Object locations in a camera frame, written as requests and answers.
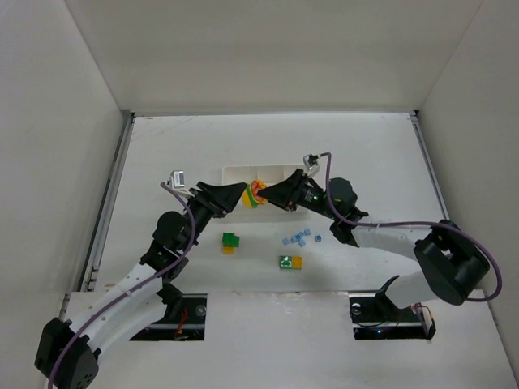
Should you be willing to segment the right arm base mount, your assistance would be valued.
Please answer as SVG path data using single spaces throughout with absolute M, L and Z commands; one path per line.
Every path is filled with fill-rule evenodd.
M 421 303 L 397 308 L 376 292 L 350 293 L 349 314 L 355 340 L 427 340 L 436 334 L 431 310 Z

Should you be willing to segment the green yellow lego piece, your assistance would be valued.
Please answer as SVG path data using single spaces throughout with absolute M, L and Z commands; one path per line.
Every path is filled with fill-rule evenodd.
M 254 191 L 252 190 L 251 184 L 248 184 L 246 189 L 243 191 L 241 200 L 243 205 L 248 208 L 256 208 L 260 205 L 254 196 Z

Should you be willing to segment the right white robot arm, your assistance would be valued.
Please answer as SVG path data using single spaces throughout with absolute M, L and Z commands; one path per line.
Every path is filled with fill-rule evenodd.
M 291 212 L 304 207 L 333 221 L 330 230 L 341 243 L 378 249 L 415 261 L 420 270 L 394 276 L 379 293 L 399 308 L 440 299 L 459 306 L 489 272 L 482 251 L 449 220 L 433 225 L 392 226 L 375 221 L 356 206 L 358 196 L 349 181 L 331 178 L 321 188 L 301 169 L 258 192 L 272 205 Z

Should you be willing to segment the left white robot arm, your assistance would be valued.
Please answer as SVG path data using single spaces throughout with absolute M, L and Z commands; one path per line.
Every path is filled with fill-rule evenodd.
M 231 213 L 246 186 L 199 182 L 186 198 L 168 190 L 184 212 L 159 217 L 150 247 L 129 273 L 73 318 L 53 318 L 44 326 L 35 367 L 49 388 L 88 387 L 111 347 L 179 311 L 183 294 L 173 279 L 187 265 L 187 254 L 209 221 Z

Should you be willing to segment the yellow lego piece with flower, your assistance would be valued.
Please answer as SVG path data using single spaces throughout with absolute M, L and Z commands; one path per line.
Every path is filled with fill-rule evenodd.
M 251 198 L 251 205 L 252 207 L 257 207 L 259 205 L 264 205 L 267 202 L 267 199 L 260 196 L 259 192 L 262 189 L 265 189 L 267 186 L 266 184 L 261 180 L 254 180 L 249 185 L 250 188 L 250 198 Z

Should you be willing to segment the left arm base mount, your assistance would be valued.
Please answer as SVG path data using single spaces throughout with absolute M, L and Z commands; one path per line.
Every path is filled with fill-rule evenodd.
M 178 307 L 168 307 L 160 320 L 148 325 L 131 341 L 204 341 L 208 295 L 185 294 Z

